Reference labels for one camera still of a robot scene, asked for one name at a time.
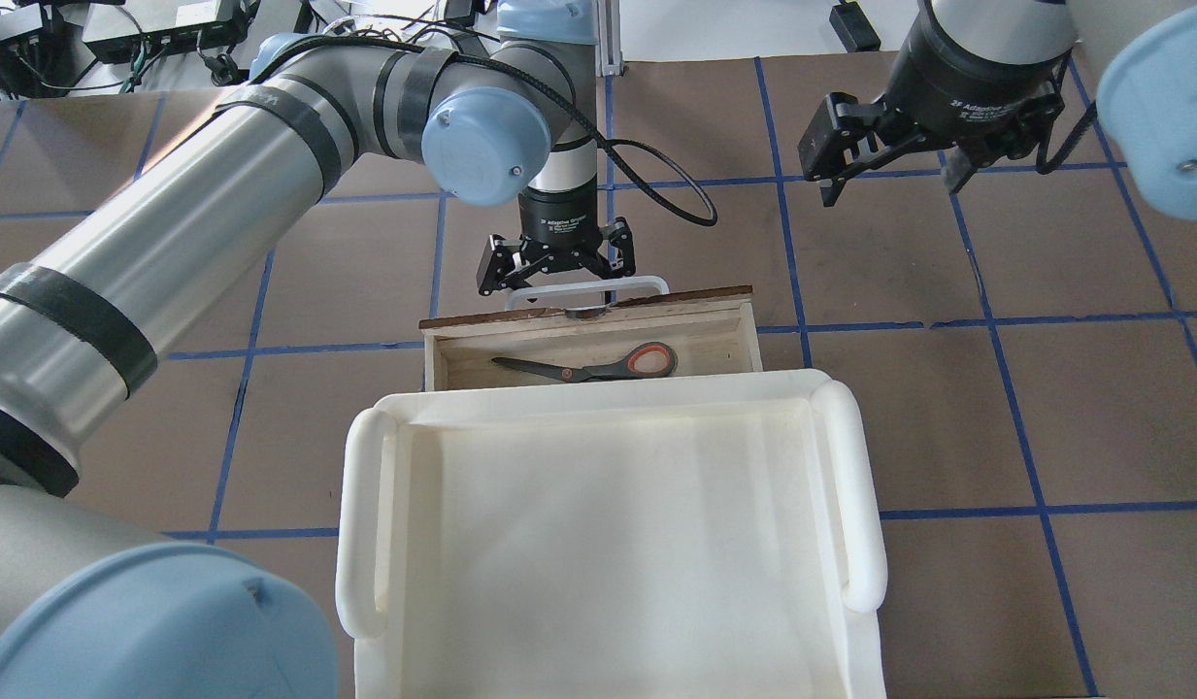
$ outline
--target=brown tiled floor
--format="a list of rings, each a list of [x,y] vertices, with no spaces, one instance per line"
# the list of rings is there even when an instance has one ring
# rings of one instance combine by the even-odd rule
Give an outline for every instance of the brown tiled floor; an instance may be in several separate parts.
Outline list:
[[[980,174],[955,208],[923,154],[825,211],[798,136],[821,95],[873,97],[891,61],[633,65],[610,80],[615,135],[713,178],[722,214],[681,224],[616,177],[640,269],[678,291],[753,284],[766,369],[813,364],[858,395],[892,566],[892,697],[1197,697],[1197,224],[1152,211],[1098,136],[1071,171]],[[1081,110],[1077,85],[1065,92],[1062,132]],[[0,105],[0,269],[218,97]],[[500,309],[474,269],[488,233],[517,231],[515,203],[439,199],[424,169],[364,158],[286,235],[265,297],[256,265],[102,426],[73,498],[249,554],[335,624],[347,425],[420,389],[419,318]]]

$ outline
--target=white plastic bin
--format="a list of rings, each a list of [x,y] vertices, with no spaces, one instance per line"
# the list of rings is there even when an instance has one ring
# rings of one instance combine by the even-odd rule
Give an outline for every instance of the white plastic bin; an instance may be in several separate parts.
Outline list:
[[[359,699],[879,699],[883,592],[824,372],[388,395],[348,434]]]

